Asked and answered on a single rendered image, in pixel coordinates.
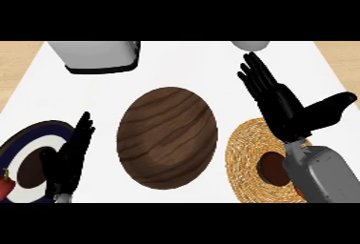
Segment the red pepper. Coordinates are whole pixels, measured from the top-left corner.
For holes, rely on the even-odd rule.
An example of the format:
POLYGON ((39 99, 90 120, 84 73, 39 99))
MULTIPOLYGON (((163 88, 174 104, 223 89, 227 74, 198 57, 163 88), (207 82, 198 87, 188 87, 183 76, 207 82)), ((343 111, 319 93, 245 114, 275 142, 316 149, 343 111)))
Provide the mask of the red pepper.
POLYGON ((11 179, 9 170, 0 175, 0 201, 3 201, 15 188, 15 181, 11 179))

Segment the grey appliance with black base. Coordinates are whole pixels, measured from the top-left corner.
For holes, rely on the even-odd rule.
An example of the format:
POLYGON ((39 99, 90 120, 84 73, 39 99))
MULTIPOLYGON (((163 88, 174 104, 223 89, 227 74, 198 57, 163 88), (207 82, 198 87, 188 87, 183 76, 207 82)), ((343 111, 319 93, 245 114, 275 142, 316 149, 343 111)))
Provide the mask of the grey appliance with black base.
POLYGON ((73 74, 132 71, 137 67, 139 41, 49 41, 73 74))

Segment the pale grey round object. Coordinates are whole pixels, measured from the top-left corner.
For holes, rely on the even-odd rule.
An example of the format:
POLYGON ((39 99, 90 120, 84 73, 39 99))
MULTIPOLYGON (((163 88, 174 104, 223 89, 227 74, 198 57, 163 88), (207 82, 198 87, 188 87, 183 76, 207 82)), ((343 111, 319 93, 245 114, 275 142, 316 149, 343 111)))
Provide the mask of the pale grey round object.
POLYGON ((232 44, 242 51, 261 51, 269 46, 269 41, 233 41, 232 44))

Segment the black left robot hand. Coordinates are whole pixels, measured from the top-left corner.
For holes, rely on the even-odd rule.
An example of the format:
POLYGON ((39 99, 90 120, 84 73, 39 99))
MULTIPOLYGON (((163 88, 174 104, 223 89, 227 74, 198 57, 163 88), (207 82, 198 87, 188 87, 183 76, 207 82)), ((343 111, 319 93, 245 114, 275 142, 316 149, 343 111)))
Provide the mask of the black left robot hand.
POLYGON ((46 178, 45 196, 52 198, 62 193, 73 194, 78 185, 84 155, 96 128, 86 112, 78 119, 74 134, 61 150, 45 149, 40 153, 46 178))

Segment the woven straw placemat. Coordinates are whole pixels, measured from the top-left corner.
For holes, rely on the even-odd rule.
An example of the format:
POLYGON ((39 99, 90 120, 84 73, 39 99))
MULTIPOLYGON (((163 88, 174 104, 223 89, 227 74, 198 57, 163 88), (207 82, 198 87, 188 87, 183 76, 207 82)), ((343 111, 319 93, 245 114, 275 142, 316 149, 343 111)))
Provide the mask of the woven straw placemat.
POLYGON ((275 186, 257 172, 257 163, 266 153, 285 156, 285 143, 270 132, 263 118, 242 123, 227 140, 225 167, 235 195, 242 203, 306 203, 292 183, 275 186))

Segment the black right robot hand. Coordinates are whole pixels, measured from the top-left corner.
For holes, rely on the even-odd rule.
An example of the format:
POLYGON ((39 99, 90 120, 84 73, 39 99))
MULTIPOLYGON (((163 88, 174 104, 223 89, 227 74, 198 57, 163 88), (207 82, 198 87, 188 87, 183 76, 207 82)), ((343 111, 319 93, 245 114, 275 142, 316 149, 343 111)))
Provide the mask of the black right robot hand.
POLYGON ((251 51, 244 58, 238 77, 275 136, 285 143, 292 143, 310 137, 312 131, 334 126, 341 121, 345 108, 357 100, 356 94, 344 91, 304 107, 288 86, 278 82, 255 53, 251 51))

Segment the brown wooden bowl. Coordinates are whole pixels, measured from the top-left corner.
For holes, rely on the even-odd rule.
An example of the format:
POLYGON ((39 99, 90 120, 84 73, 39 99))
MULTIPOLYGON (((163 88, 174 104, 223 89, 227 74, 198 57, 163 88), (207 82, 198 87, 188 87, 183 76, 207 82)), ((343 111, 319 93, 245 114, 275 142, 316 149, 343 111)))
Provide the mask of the brown wooden bowl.
POLYGON ((176 189, 204 172, 217 149, 219 127, 202 98, 165 87, 129 107, 117 132, 117 153, 126 172, 145 187, 176 189))

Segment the navy and white plate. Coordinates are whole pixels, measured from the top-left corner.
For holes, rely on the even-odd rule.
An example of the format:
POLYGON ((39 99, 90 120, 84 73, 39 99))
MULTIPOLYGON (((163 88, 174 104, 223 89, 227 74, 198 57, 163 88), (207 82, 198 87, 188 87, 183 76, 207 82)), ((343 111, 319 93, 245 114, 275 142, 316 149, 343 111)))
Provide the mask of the navy and white plate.
POLYGON ((74 127, 50 120, 22 129, 0 146, 0 175, 9 170, 15 188, 0 203, 52 203, 46 198, 46 176, 40 152, 59 150, 71 139, 74 127))

